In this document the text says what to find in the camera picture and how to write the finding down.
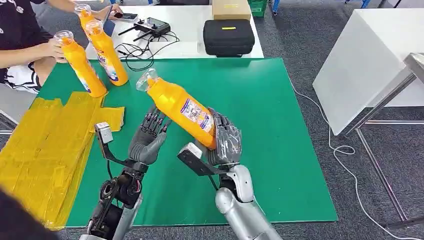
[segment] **robotic arm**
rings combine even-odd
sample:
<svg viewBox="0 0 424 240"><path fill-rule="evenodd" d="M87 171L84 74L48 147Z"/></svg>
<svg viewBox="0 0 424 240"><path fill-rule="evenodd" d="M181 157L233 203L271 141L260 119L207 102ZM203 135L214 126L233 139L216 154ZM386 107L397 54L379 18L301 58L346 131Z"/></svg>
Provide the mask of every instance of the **robotic arm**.
<svg viewBox="0 0 424 240"><path fill-rule="evenodd" d="M200 143L190 142L181 149L178 158L198 176L209 176L215 189L215 204L225 216L239 240L281 240L255 200L249 170L239 163L242 153L241 132L227 117L209 109L215 123L217 148L209 150ZM100 200L89 220L87 234L80 240L122 240L132 227L143 201L142 180L153 164L171 124L164 123L165 115L156 106L146 113L135 132L128 155L118 160L109 150L113 141L106 122L95 125L103 157L124 166L121 174L106 181L100 188ZM219 175L219 188L212 175ZM122 202L122 207L113 204Z"/></svg>
<svg viewBox="0 0 424 240"><path fill-rule="evenodd" d="M94 126L103 157L124 166L119 176L105 181L100 187L100 198L88 222L87 234L80 240L122 240L132 227L143 201L142 180L149 165L153 164L167 134L171 120L164 122L165 115L156 106L146 113L128 148L124 161L118 160L109 150L113 141L106 122Z"/></svg>
<svg viewBox="0 0 424 240"><path fill-rule="evenodd" d="M209 176L216 188L215 204L239 240L281 240L255 199L249 170L239 163L241 132L227 117L209 108L215 122L216 149L190 142L178 158L198 176ZM219 188L211 178L219 175Z"/></svg>

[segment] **green table mat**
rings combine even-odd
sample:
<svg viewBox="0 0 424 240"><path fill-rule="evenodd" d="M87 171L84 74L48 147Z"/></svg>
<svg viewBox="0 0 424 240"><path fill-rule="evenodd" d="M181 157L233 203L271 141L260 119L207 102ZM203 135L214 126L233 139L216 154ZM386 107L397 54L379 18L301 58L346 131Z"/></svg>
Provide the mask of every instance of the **green table mat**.
<svg viewBox="0 0 424 240"><path fill-rule="evenodd" d="M138 68L148 63L130 62ZM153 101L147 93L136 90L142 72L127 68L128 83L117 87L106 80L97 61L91 64L109 90L103 106L125 107L124 125L113 133L114 141L109 144L115 156L124 160L131 137ZM282 59L160 59L153 67L164 80L182 86L241 129L240 162L250 170L256 199L269 221L338 219ZM68 64L57 64L38 97L60 98L66 103L73 91L84 88ZM143 179L144 200L134 224L226 224L215 207L215 190L208 177L197 176L177 158L193 138L175 123L167 133L156 163ZM99 188L109 179L106 163L94 143L68 227L87 225L99 199ZM116 176L122 166L111 162L111 169Z"/></svg>

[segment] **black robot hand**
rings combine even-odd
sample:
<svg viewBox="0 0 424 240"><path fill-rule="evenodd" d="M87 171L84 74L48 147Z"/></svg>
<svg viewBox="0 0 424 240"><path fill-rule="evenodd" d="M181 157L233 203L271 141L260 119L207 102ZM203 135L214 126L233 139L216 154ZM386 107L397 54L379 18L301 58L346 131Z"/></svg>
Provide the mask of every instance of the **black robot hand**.
<svg viewBox="0 0 424 240"><path fill-rule="evenodd" d="M165 117L155 105L150 107L129 144L128 156L131 159L146 165L156 162L172 122L171 119L165 121Z"/></svg>

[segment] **metal table leg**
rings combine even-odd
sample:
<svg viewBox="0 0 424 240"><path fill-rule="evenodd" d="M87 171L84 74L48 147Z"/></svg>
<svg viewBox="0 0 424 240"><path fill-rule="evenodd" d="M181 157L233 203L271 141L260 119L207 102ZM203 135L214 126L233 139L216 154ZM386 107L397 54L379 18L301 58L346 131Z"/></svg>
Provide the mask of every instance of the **metal table leg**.
<svg viewBox="0 0 424 240"><path fill-rule="evenodd" d="M387 2L387 0L381 0L381 2L380 2L380 4L378 5L378 9L381 9L383 6L384 6L384 4Z"/></svg>
<svg viewBox="0 0 424 240"><path fill-rule="evenodd" d="M376 160L373 152L371 151L370 146L367 143L364 135L361 132L360 127L364 124L390 124L390 125L424 125L423 120L370 120L376 113L378 113L386 104L388 104L393 98L395 98L401 91L403 91L409 84L411 84L415 79L420 79L424 82L424 55L419 53L410 53L404 60L404 63L412 71L401 83L399 83L386 97L384 97L375 107L371 109L361 120L359 120L347 133L345 137L351 133L353 130L358 134L368 157L374 166L375 171L377 172L378 177L384 185L385 190L390 198L390 201L393 203L393 206L396 209L397 214L399 215L400 221L389 223L383 225L385 228L403 228L409 227L417 224L424 223L424 216L407 218L404 210L402 209L398 199L395 196L395 193L392 190L389 182L384 175L379 162Z"/></svg>
<svg viewBox="0 0 424 240"><path fill-rule="evenodd" d="M12 135L11 130L0 130L0 135Z"/></svg>
<svg viewBox="0 0 424 240"><path fill-rule="evenodd" d="M410 227L418 224L424 224L424 216L414 217L404 221L398 221L394 223L388 223L383 225L387 229L401 229L405 227Z"/></svg>
<svg viewBox="0 0 424 240"><path fill-rule="evenodd" d="M399 215L400 219L402 221L407 220L407 216L405 215L404 210L401 207L401 204L399 203L398 199L396 198L395 193L392 190L392 187L390 186L389 182L387 181L386 176L384 175L379 162L377 161L376 157L374 156L373 152L371 151L370 146L367 143L367 140L365 139L364 135L361 132L361 129L356 128L356 133L358 134L360 141L362 142L366 152L368 153L369 160L371 160L372 165L374 166L375 171L377 172L378 177L380 178L380 181L383 183L385 190L387 191L387 194L390 198L391 203L393 204L394 208L396 209L397 214Z"/></svg>
<svg viewBox="0 0 424 240"><path fill-rule="evenodd" d="M370 120L376 113L378 113L385 105L387 105L392 99L394 99L400 92L402 92L406 87L409 86L417 77L415 74L410 73L399 85L397 85L387 96L385 96L375 107L371 109L361 120L359 120L349 131L344 135L347 137L355 129L360 128L368 120Z"/></svg>

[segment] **orange bottle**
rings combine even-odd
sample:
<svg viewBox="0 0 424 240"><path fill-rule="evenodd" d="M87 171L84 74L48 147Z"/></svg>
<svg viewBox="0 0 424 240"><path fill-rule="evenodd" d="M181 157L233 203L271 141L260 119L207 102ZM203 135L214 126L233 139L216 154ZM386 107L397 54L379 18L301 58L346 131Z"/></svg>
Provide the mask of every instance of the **orange bottle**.
<svg viewBox="0 0 424 240"><path fill-rule="evenodd" d="M85 35L87 35L87 38L91 43L92 40L90 38L90 34L86 31L86 24L91 20L95 20L92 14L92 8L88 4L78 4L75 6L73 12L78 15L82 30L84 30Z"/></svg>
<svg viewBox="0 0 424 240"><path fill-rule="evenodd" d="M63 30L58 31L54 38L60 43L66 60L90 96L97 98L105 95L108 90L87 60L84 48L75 42L74 34Z"/></svg>
<svg viewBox="0 0 424 240"><path fill-rule="evenodd" d="M136 88L147 92L161 112L200 143L211 150L216 148L215 124L211 112L184 88L158 77L154 68L140 77Z"/></svg>
<svg viewBox="0 0 424 240"><path fill-rule="evenodd" d="M109 80L116 86L124 85L128 81L127 72L115 51L112 38L103 31L102 23L99 20L91 20L85 25L85 30L90 35L98 61Z"/></svg>

